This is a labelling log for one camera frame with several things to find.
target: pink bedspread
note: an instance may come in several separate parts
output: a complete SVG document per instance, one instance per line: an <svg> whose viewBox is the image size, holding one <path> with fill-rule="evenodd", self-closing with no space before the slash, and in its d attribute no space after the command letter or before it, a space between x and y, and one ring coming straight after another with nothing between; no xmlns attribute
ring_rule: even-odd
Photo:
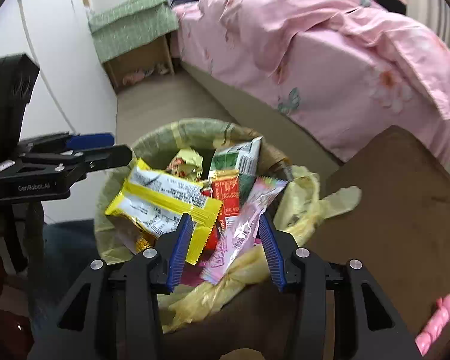
<svg viewBox="0 0 450 360"><path fill-rule="evenodd" d="M183 61L287 115L341 160L391 125L449 158L450 51L426 27L370 0L200 0L174 11Z"/></svg>

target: silver screw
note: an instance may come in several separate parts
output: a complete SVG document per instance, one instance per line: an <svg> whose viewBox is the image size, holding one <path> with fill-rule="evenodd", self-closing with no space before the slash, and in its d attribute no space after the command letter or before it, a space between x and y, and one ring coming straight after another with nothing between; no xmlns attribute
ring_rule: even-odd
<svg viewBox="0 0 450 360"><path fill-rule="evenodd" d="M351 259L350 260L350 266L353 269L357 269L358 270L358 269L361 269L363 267L363 264L357 259Z"/></svg>
<svg viewBox="0 0 450 360"><path fill-rule="evenodd" d="M151 259L157 255L157 251L153 247L149 247L143 251L143 256L147 259Z"/></svg>
<svg viewBox="0 0 450 360"><path fill-rule="evenodd" d="M295 254L296 254L298 257L301 257L301 258L305 258L305 257L310 256L310 252L308 251L308 249L305 249L304 247L299 247L299 248L295 251Z"/></svg>
<svg viewBox="0 0 450 360"><path fill-rule="evenodd" d="M97 270L102 268L104 265L104 262L101 259L94 259L91 263L90 263L90 268Z"/></svg>

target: pink candy wrapper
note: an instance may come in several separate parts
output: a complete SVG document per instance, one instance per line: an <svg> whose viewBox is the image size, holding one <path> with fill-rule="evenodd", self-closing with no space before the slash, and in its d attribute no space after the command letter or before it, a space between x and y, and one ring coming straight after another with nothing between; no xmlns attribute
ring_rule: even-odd
<svg viewBox="0 0 450 360"><path fill-rule="evenodd" d="M226 229L215 252L205 264L200 274L203 280L217 284L231 263L241 253L253 247L260 215L286 185L286 181L273 178L258 178L255 181L237 220L231 228Z"/></svg>

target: green tablecloth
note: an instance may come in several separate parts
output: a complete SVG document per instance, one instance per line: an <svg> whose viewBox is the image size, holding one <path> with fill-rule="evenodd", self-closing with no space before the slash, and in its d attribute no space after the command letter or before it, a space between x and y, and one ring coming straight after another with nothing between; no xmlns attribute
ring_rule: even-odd
<svg viewBox="0 0 450 360"><path fill-rule="evenodd" d="M168 0L127 0L89 19L100 63L133 50L179 27Z"/></svg>

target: floor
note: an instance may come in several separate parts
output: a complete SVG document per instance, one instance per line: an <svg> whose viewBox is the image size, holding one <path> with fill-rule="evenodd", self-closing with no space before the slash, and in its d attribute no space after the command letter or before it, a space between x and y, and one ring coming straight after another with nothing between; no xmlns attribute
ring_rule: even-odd
<svg viewBox="0 0 450 360"><path fill-rule="evenodd" d="M116 142L132 145L154 129L189 117L234 122L231 115L186 71L152 76L118 95Z"/></svg>

